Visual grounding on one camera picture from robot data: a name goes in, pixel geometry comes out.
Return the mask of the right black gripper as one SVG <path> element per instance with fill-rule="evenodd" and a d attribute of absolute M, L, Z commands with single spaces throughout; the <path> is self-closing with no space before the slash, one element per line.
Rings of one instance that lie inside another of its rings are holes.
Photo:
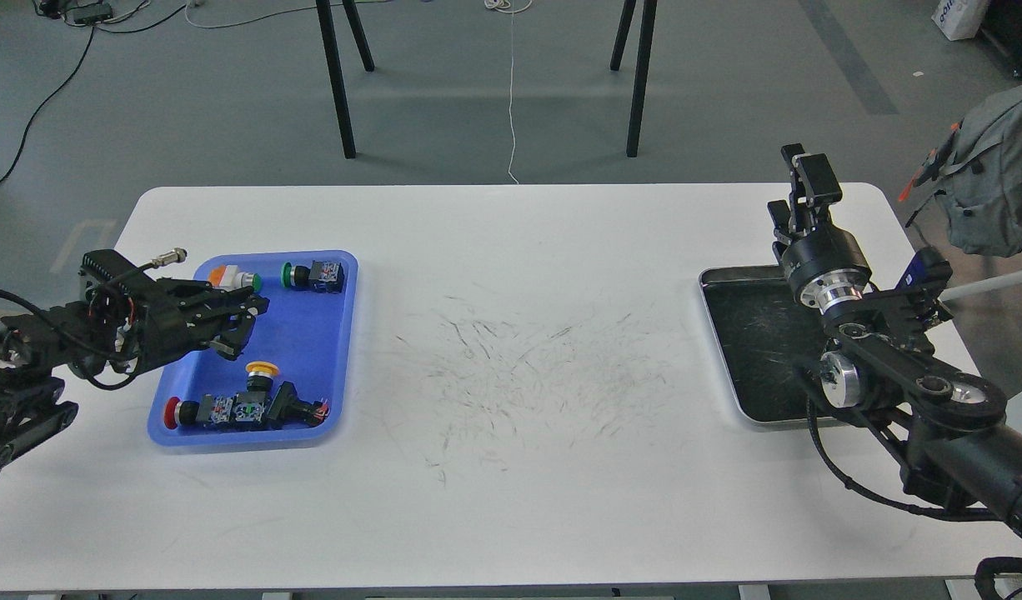
<path fill-rule="evenodd" d="M 766 210 L 774 255 L 794 301 L 820 313 L 860 301 L 872 270 L 857 239 L 845 229 L 823 225 L 831 223 L 830 207 L 843 197 L 828 156 L 806 152 L 800 143 L 780 151 L 789 168 L 789 200 L 769 201 Z M 796 234 L 808 235 L 797 239 Z"/>

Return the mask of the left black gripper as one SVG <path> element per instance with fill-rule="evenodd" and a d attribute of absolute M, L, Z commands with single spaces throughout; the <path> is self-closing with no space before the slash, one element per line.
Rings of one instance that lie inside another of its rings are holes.
<path fill-rule="evenodd" d="M 135 372 L 150 372 L 195 350 L 214 350 L 225 360 L 236 361 L 251 342 L 256 322 L 221 323 L 201 341 L 191 322 L 225 322 L 268 310 L 270 301 L 250 287 L 225 290 L 207 281 L 146 283 L 130 288 L 140 305 L 135 334 Z"/>

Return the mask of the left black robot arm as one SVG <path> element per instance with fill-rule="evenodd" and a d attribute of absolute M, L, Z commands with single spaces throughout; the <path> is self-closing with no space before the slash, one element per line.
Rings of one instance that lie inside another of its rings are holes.
<path fill-rule="evenodd" d="M 135 265 L 112 249 L 85 253 L 78 299 L 46 310 L 0 289 L 24 310 L 1 319 L 0 470 L 72 425 L 79 407 L 62 400 L 58 366 L 92 385 L 111 368 L 127 385 L 193 351 L 240 357 L 267 298 L 252 287 L 150 276 L 186 256 L 175 249 Z"/>

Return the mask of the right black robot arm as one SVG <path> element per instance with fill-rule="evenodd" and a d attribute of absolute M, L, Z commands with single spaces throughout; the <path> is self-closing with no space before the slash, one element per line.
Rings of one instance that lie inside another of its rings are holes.
<path fill-rule="evenodd" d="M 1008 399 L 938 360 L 927 338 L 950 319 L 940 295 L 953 267 L 923 247 L 895 288 L 877 288 L 857 240 L 831 219 L 843 191 L 828 158 L 798 143 L 781 153 L 790 194 L 768 204 L 773 251 L 828 339 L 821 357 L 794 364 L 820 458 L 870 501 L 946 522 L 1002 522 L 1022 538 L 1022 434 L 1005 422 Z M 904 493 L 923 504 L 889 500 L 839 470 L 821 444 L 819 415 L 873 433 L 899 464 Z"/>

